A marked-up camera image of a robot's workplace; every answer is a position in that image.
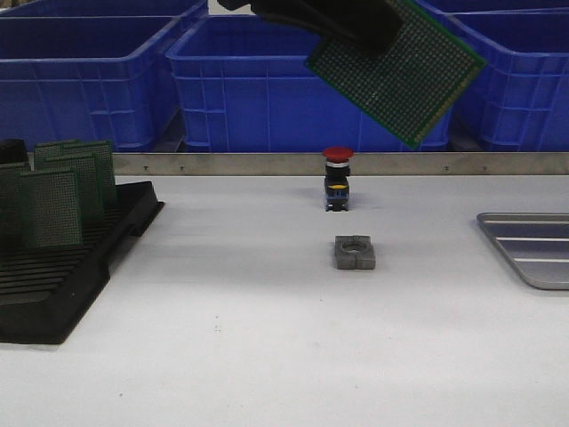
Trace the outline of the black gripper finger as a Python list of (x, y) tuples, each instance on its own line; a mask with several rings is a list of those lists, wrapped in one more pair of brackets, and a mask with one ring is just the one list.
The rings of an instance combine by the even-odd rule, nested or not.
[(366, 53), (385, 53), (404, 26), (386, 1), (252, 1), (251, 8), (264, 20), (303, 28)]

